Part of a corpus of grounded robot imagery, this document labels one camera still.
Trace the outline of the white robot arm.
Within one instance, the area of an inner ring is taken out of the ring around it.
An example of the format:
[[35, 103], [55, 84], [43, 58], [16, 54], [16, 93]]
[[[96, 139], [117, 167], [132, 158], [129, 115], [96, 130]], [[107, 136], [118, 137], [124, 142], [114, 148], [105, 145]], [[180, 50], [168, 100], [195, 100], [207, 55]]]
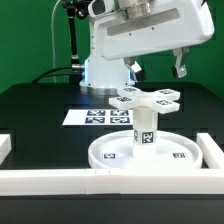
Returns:
[[214, 33], [206, 0], [93, 0], [88, 13], [90, 54], [80, 87], [99, 95], [144, 80], [141, 55], [171, 50], [173, 74], [184, 77], [188, 48]]

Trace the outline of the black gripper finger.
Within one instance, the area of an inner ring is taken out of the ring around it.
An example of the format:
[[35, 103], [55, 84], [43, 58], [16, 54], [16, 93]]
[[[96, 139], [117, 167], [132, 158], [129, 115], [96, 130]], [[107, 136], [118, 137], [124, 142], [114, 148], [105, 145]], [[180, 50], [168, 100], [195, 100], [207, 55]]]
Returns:
[[183, 78], [187, 75], [186, 59], [188, 53], [188, 47], [181, 47], [173, 50], [173, 54], [176, 57], [176, 62], [172, 67], [172, 72], [175, 78]]
[[144, 82], [146, 80], [145, 70], [140, 67], [135, 58], [125, 58], [124, 64], [132, 73], [135, 82]]

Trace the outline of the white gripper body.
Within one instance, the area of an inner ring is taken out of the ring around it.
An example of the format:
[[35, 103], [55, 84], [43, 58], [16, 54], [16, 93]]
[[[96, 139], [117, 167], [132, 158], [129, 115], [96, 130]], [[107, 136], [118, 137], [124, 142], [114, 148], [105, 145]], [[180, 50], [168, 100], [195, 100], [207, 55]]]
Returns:
[[93, 43], [107, 60], [201, 44], [214, 33], [202, 0], [118, 0], [118, 6], [94, 18]]

